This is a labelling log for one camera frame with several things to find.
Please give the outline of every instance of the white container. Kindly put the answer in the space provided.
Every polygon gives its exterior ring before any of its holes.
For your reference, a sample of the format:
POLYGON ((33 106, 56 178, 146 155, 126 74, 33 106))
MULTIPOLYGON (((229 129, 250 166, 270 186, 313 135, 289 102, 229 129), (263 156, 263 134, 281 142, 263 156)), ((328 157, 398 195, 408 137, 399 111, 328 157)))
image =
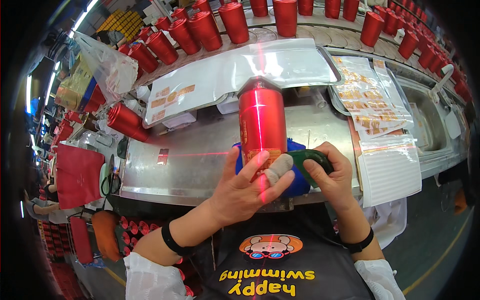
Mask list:
POLYGON ((143 116, 145 108, 138 103, 137 99, 124 100, 125 106, 133 110, 140 117, 143 116))
POLYGON ((139 86, 136 88, 136 91, 137 91, 137 98, 144 101, 145 103, 148 103, 148 98, 152 93, 152 91, 150 91, 148 86, 139 86))
POLYGON ((197 121, 197 111, 186 112, 178 117, 174 117, 170 120, 162 122, 163 125, 167 126, 168 128, 173 128, 179 126, 184 123, 193 123, 197 121))
POLYGON ((239 111, 239 99, 235 93, 229 93, 227 98, 216 105, 222 115, 239 111))

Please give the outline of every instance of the plastic bag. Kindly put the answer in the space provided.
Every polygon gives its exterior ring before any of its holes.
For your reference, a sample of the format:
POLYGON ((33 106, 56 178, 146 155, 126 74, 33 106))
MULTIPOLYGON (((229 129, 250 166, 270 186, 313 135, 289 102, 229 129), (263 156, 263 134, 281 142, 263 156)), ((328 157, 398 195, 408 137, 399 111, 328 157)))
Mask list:
POLYGON ((136 60, 77 31, 73 39, 80 46, 107 104, 118 102, 121 94, 132 90, 138 73, 136 60))

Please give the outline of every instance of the human hand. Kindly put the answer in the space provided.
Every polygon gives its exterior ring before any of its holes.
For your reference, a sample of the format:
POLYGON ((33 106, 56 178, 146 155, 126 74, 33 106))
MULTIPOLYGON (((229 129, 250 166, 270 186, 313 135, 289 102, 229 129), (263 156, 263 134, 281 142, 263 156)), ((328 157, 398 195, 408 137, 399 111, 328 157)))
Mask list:
POLYGON ((258 168, 267 161, 270 154, 265 150, 258 153, 238 175, 235 175, 238 155, 238 147, 233 147, 227 155, 222 179, 213 196, 204 202, 209 206, 212 217, 220 227, 248 220, 260 207, 280 196, 295 178, 295 173, 289 170, 274 186, 270 186, 264 174, 250 183, 258 168))
POLYGON ((353 199, 352 165, 350 161, 329 142, 324 142, 315 150, 327 156, 334 171, 327 175, 322 166, 312 159, 306 159, 303 166, 336 211, 348 209, 353 199))

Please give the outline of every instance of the blue cloth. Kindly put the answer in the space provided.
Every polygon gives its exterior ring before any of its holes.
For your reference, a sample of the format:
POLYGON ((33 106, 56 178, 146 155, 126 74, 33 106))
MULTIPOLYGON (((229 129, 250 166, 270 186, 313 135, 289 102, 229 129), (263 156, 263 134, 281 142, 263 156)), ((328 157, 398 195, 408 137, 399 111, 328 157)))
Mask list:
MULTIPOLYGON (((241 151, 240 143, 234 144, 232 147, 238 147, 241 151)), ((306 147, 302 144, 294 142, 291 138, 287 139, 287 151, 294 151, 306 149, 306 147)), ((240 170, 243 168, 243 163, 241 160, 241 155, 237 158, 237 164, 235 165, 235 173, 238 174, 240 170)), ((286 189, 280 197, 294 197, 294 196, 301 196, 303 194, 307 194, 310 190, 310 184, 305 180, 303 175, 294 165, 292 170, 295 172, 295 179, 293 180, 292 184, 286 189)))

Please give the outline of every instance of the red fabric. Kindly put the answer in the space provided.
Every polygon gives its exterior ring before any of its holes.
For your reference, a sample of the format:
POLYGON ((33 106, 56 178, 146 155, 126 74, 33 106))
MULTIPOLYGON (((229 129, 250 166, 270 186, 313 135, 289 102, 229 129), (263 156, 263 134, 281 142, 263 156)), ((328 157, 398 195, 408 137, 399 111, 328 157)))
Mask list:
POLYGON ((59 144, 57 148, 57 189, 60 209, 78 207, 102 198, 101 153, 59 144))
POLYGON ((87 223, 82 218, 73 216, 70 218, 72 226, 72 238, 78 261, 89 264, 93 261, 92 247, 88 238, 87 223))

